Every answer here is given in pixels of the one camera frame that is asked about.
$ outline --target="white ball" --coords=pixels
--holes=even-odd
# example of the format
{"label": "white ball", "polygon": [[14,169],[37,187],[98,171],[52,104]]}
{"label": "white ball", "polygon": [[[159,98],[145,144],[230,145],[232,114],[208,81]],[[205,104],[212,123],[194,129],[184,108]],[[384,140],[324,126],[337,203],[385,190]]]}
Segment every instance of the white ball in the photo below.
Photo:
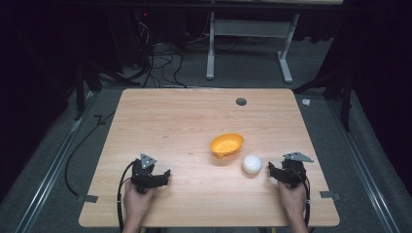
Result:
{"label": "white ball", "polygon": [[256,155],[248,155],[243,159],[242,168],[248,174],[257,174],[261,168],[261,160]]}

